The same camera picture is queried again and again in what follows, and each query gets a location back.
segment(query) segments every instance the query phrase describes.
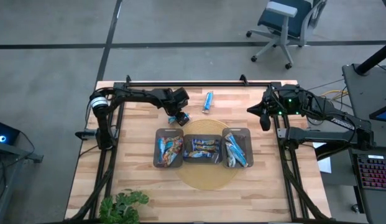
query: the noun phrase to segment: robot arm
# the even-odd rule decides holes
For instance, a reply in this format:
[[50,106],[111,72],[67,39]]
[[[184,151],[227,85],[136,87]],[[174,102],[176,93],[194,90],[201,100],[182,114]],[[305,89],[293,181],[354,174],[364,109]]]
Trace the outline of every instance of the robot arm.
[[268,88],[262,101],[248,112],[260,116],[264,131],[270,129],[270,116],[300,114],[316,120],[328,120],[347,129],[345,133],[303,130],[300,128],[279,129],[282,143],[289,149],[298,148],[304,142],[326,142],[318,150],[318,159],[328,157],[347,147],[369,150],[374,146],[371,123],[336,109],[326,98],[300,88],[299,85],[284,85]]
[[180,126],[189,120],[182,108],[187,105],[189,99],[184,88],[172,91],[170,88],[153,89],[150,91],[135,90],[122,84],[114,88],[101,88],[90,96],[91,107],[96,116],[99,128],[96,132],[98,147],[102,150],[112,149],[115,146],[115,138],[108,122],[108,114],[113,112],[121,103],[126,101],[145,102],[159,108],[164,108],[168,116],[175,116]]

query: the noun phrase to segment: plastic tray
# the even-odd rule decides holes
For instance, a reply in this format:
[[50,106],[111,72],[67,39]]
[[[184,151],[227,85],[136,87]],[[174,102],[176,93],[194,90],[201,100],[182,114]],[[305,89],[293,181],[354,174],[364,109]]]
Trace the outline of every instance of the plastic tray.
[[190,163],[200,163],[200,164],[219,164],[222,162],[222,136],[217,134],[186,134],[183,138],[183,147],[184,152],[193,151],[193,139],[202,139],[202,140],[218,140],[219,141],[219,153],[212,155],[212,157],[207,158],[183,158],[185,162]]
[[183,163],[183,146],[180,149],[180,152],[178,155],[174,158],[173,162],[168,166],[165,167],[163,164],[159,164],[159,157],[160,157],[160,148],[158,146],[158,140],[162,137],[168,138],[168,137],[176,137],[181,136],[183,137],[183,130],[182,129],[172,129],[172,128],[160,128],[155,133],[155,148],[154,148],[154,158],[153,158],[153,165],[157,168],[177,168],[180,167]]
[[227,164],[227,149],[226,149],[226,137],[231,133],[234,136],[239,147],[245,153],[245,159],[247,160],[248,167],[254,165],[254,155],[252,153],[252,144],[250,141],[250,131],[247,128],[225,128],[222,133],[222,151],[223,151],[223,165],[228,169],[241,169],[244,168],[238,161],[236,161],[235,167],[229,167]]

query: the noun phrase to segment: keyboard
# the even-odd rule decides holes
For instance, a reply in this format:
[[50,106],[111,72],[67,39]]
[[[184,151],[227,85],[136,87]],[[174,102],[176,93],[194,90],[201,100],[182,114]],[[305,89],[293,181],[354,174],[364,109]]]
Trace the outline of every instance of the keyboard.
[[356,159],[362,188],[386,190],[386,159]]

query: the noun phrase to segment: potted plant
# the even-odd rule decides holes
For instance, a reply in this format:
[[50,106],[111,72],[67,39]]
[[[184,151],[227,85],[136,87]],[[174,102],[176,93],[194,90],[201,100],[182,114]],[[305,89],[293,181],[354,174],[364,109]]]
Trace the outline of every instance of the potted plant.
[[114,202],[113,196],[107,197],[101,201],[99,216],[104,224],[138,224],[139,214],[136,208],[140,204],[147,204],[149,197],[141,191],[125,189],[127,193],[116,195]]

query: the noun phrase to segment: wooden table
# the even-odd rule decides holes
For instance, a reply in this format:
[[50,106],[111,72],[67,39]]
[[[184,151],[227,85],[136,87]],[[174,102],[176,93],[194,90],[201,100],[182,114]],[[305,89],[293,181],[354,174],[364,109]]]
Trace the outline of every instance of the wooden table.
[[[98,88],[112,87],[113,83],[99,82]],[[152,164],[156,130],[177,126],[167,123],[167,115],[163,109],[158,110],[148,103],[128,102],[124,107],[111,193],[115,195],[123,189],[143,190],[150,197],[150,202],[138,208],[142,222],[290,221],[274,126],[270,131],[263,132],[259,118],[246,112],[248,107],[259,103],[265,88],[248,86],[185,89],[190,99],[183,110],[191,114],[192,121],[210,118],[222,121],[230,127],[250,129],[254,165],[240,171],[222,189],[196,190],[183,183],[174,170],[156,169]],[[214,92],[213,106],[210,114],[203,114],[201,109],[209,91]],[[290,124],[300,128],[307,127],[306,119],[301,116],[290,116]],[[96,118],[91,114],[88,128],[96,127]],[[95,145],[95,140],[85,141],[81,152]],[[330,217],[314,150],[302,146],[296,153],[304,189],[317,207]],[[92,192],[99,154],[99,150],[95,149],[79,159],[66,218],[72,217]],[[301,214],[296,192],[294,199],[298,214]]]

